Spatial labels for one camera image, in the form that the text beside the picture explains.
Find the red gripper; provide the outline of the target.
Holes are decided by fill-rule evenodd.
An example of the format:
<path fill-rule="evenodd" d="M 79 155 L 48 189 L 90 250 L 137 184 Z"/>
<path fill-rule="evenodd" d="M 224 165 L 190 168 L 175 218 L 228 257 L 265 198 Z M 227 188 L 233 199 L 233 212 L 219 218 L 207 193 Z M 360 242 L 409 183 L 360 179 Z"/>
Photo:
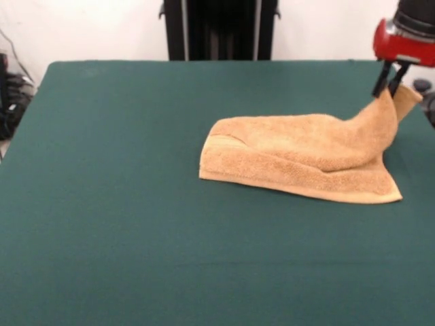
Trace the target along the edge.
<path fill-rule="evenodd" d="M 411 63 L 422 67 L 434 67 L 434 39 L 410 34 L 399 29 L 392 20 L 382 19 L 373 37 L 373 50 L 379 60 L 384 60 L 379 77 L 372 90 L 372 96 L 379 98 L 387 86 L 391 62 L 407 62 L 400 64 L 388 88 L 393 98 L 408 72 Z"/>

